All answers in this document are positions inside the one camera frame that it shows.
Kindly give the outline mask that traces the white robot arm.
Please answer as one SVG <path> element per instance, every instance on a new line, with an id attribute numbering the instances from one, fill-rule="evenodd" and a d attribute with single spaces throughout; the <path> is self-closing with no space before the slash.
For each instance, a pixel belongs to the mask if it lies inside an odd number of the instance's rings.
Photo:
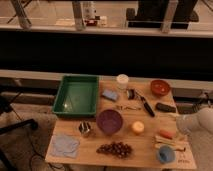
<path id="1" fill-rule="evenodd" d="M 180 115 L 176 118 L 176 125 L 185 135 L 197 131 L 213 134 L 213 108 L 205 107 L 193 114 Z"/>

